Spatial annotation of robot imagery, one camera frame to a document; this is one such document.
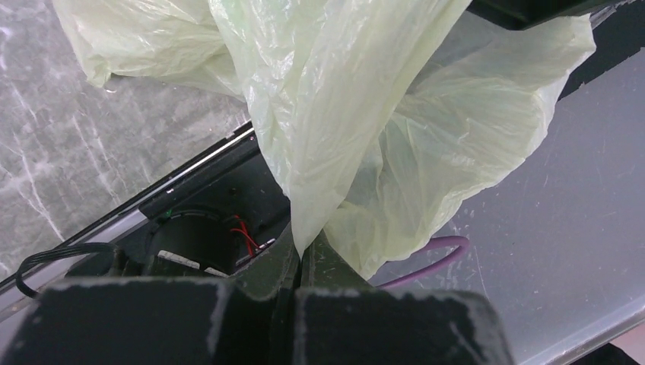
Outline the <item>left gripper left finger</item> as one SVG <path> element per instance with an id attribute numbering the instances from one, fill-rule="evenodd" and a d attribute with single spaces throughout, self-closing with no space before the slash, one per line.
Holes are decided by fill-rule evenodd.
<path id="1" fill-rule="evenodd" d="M 300 257 L 286 228 L 232 278 L 71 278 L 47 288 L 3 364 L 295 364 Z"/>

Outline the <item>light green plastic bag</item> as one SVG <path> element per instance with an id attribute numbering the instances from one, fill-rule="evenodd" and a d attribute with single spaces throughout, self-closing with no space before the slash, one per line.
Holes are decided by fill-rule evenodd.
<path id="1" fill-rule="evenodd" d="M 246 102 L 291 202 L 363 278 L 418 251 L 543 142 L 588 15 L 505 30 L 466 1 L 56 1 L 87 76 Z"/>

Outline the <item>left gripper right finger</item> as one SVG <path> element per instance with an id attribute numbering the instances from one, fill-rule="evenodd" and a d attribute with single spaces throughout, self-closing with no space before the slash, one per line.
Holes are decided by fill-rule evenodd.
<path id="1" fill-rule="evenodd" d="M 465 254 L 463 236 L 429 240 L 439 261 L 385 284 L 366 282 L 318 236 L 305 251 L 294 299 L 297 364 L 512 364 L 490 301 L 463 290 L 420 290 L 408 282 Z"/>

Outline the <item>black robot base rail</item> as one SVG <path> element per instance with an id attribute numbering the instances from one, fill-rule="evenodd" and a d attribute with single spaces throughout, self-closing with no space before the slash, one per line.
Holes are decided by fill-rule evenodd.
<path id="1" fill-rule="evenodd" d="M 262 235 L 291 219 L 291 202 L 262 156 L 244 100 L 148 77 L 84 73 L 56 1 L 1 3 L 1 276 L 25 256 L 163 178 L 140 205 L 150 219 L 181 208 L 241 215 Z M 505 30 L 588 15 L 595 52 L 559 97 L 644 45 L 642 1 L 466 1 Z"/>

